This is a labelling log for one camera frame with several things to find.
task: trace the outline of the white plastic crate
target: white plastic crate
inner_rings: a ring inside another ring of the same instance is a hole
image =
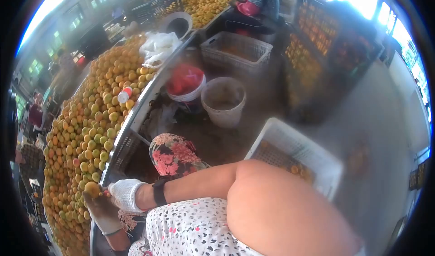
[[[256,153],[262,140],[280,151]],[[253,158],[272,166],[290,167],[293,164],[289,164],[291,162],[289,157],[308,167],[314,173],[313,187],[318,192],[329,201],[334,199],[343,174],[341,161],[296,129],[276,118],[270,118],[266,122],[245,160]]]
[[[252,62],[245,58],[221,51],[224,47],[233,47],[237,51],[255,58]],[[273,45],[239,34],[221,31],[201,44],[201,53],[205,63],[223,68],[244,70],[247,74],[263,72],[269,65]]]

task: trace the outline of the white plastic bag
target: white plastic bag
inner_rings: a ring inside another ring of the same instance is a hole
[[[145,67],[158,68],[174,52],[182,41],[178,40],[175,32],[152,33],[147,32],[147,41],[139,48],[139,53],[145,58]]]

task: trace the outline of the bucket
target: bucket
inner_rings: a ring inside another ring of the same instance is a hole
[[[235,128],[246,103],[243,85],[232,78],[210,80],[201,93],[201,104],[210,120],[220,128]]]
[[[185,112],[189,113],[199,113],[202,110],[201,105],[201,90],[204,85],[206,85],[207,80],[205,79],[205,75],[202,76],[201,84],[193,91],[186,95],[182,96],[174,96],[168,93],[169,98],[175,102],[179,108],[181,108]]]

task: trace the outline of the work glove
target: work glove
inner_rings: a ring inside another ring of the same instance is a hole
[[[122,179],[109,184],[109,193],[115,200],[112,202],[121,210],[131,213],[143,213],[136,205],[136,191],[144,184],[138,179]]]
[[[88,193],[83,192],[89,215],[95,221],[103,235],[110,235],[122,229],[118,219],[118,208],[111,203],[106,195],[93,199]]]

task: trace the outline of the plastic crate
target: plastic crate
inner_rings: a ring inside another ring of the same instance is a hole
[[[364,72],[332,69],[296,28],[289,25],[289,30],[284,53],[287,116],[297,123],[321,123]]]
[[[148,0],[131,10],[143,30],[157,29],[158,23],[173,12],[183,12],[181,0]]]
[[[258,151],[264,148],[262,142],[266,142],[266,148],[269,144],[273,146],[272,151]],[[306,166],[314,173],[313,188],[329,201],[334,199],[344,168],[340,160],[320,145],[276,118],[270,118],[264,125],[245,160],[251,158],[277,167]]]
[[[320,0],[297,0],[296,25],[326,55],[341,28]]]
[[[266,42],[226,31],[216,34],[201,44],[202,56],[206,63],[254,74],[267,68],[272,48],[273,46]],[[224,52],[223,49],[243,54],[249,59]]]
[[[342,72],[368,66],[382,49],[373,40],[375,29],[360,14],[321,0],[297,0],[295,25],[325,61]]]

